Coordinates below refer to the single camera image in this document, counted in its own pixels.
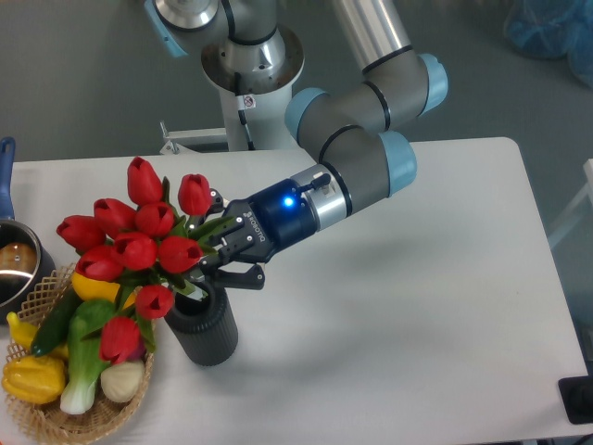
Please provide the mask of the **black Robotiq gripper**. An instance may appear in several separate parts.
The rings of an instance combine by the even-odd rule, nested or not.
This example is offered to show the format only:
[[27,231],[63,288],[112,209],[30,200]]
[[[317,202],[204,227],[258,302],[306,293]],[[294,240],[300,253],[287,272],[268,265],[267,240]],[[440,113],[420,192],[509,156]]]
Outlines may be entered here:
[[[261,290],[265,285],[263,268],[255,263],[270,261],[272,256],[314,235],[318,223],[306,194],[312,184],[281,181],[256,194],[229,201],[211,188],[211,202],[201,216],[189,216],[186,227],[197,228],[212,215],[232,219],[230,226],[215,235],[224,240],[215,261],[201,261],[201,271],[214,288]],[[245,272],[228,272],[219,265],[230,262],[252,263]]]

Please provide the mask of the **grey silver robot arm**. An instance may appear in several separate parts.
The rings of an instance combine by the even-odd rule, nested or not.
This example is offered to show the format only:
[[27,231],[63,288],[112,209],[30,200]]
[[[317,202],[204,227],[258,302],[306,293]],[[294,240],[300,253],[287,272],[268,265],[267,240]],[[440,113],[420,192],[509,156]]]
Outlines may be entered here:
[[262,265],[280,251],[411,184],[417,162],[400,123],[422,116],[447,96],[438,59],[417,54],[390,1],[335,1],[363,82],[333,97],[293,91],[302,45],[277,20],[273,1],[148,1],[145,11],[174,57],[197,43],[201,66],[218,90],[230,150],[300,146],[313,165],[251,197],[214,211],[227,223],[189,230],[205,255],[184,273],[204,289],[259,289]]

